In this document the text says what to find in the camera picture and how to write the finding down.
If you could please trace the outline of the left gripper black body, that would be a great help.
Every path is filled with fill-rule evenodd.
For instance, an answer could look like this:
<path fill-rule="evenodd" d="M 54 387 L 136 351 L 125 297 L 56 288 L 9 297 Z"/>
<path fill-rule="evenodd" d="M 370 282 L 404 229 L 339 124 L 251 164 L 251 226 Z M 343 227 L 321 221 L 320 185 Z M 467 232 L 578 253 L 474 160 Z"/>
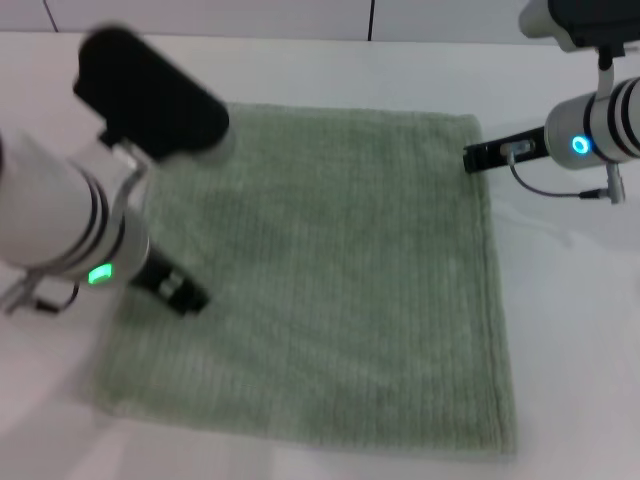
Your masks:
<path fill-rule="evenodd" d="M 129 285 L 182 316 L 201 312 L 210 300 L 206 289 L 155 245 L 150 246 L 142 268 Z"/>

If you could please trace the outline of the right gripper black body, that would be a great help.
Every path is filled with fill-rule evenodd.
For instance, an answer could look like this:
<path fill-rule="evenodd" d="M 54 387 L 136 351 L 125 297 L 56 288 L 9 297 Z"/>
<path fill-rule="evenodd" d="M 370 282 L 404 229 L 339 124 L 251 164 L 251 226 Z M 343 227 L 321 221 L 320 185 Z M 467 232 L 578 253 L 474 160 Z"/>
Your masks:
<path fill-rule="evenodd" d="M 524 153 L 515 154 L 517 163 L 548 157 L 544 133 L 545 128 L 540 126 L 509 137 L 468 145 L 463 153 L 464 169 L 467 173 L 479 173 L 507 166 L 506 148 L 511 144 L 526 143 L 530 147 Z"/>

